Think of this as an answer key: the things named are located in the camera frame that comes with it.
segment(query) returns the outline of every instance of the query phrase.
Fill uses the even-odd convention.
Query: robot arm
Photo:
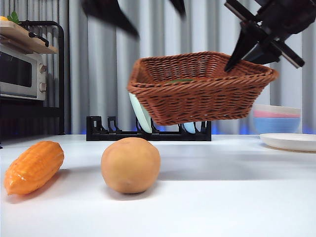
[[[315,0],[256,0],[261,5],[253,15],[237,0],[227,0],[225,6],[241,19],[241,31],[225,71],[240,59],[266,64],[278,62],[284,56],[296,68],[304,61],[285,40],[306,29],[315,21]]]
[[[185,16],[183,0],[170,0],[179,14]],[[139,37],[119,7],[118,0],[81,0],[87,15],[126,30]],[[225,6],[240,20],[241,31],[225,71],[231,70],[240,59],[257,64],[278,62],[282,55],[295,67],[304,61],[285,40],[306,29],[315,21],[316,0],[256,0],[261,6],[253,15],[237,0],[227,0]]]

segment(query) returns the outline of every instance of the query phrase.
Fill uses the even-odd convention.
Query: dish rack
[[[116,117],[108,117],[107,126],[109,129],[105,129],[102,125],[102,119],[100,116],[87,116],[86,128],[87,128],[87,141],[117,141],[125,137],[139,137],[149,141],[211,141],[212,126],[210,121],[204,121],[201,123],[200,131],[196,129],[195,134],[188,133],[180,125],[178,125],[178,131],[160,131],[154,126],[154,122],[151,119],[152,133],[146,133],[141,126],[137,118],[135,118],[135,124],[137,131],[122,131],[118,128],[116,123]]]

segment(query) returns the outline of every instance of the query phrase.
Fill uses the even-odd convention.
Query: wooden cutting board
[[[12,21],[0,21],[0,35],[14,40],[36,53],[57,53],[58,49],[49,46],[38,38],[29,37],[29,32]]]

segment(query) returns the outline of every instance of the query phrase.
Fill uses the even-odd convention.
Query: toaster oven
[[[46,70],[40,54],[23,54],[0,43],[2,97],[45,100]]]

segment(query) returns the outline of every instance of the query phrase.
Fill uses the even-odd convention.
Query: brown woven basket
[[[139,59],[127,90],[158,125],[244,118],[278,73],[243,60],[226,73],[229,57],[199,52]],[[169,82],[178,79],[194,80]]]

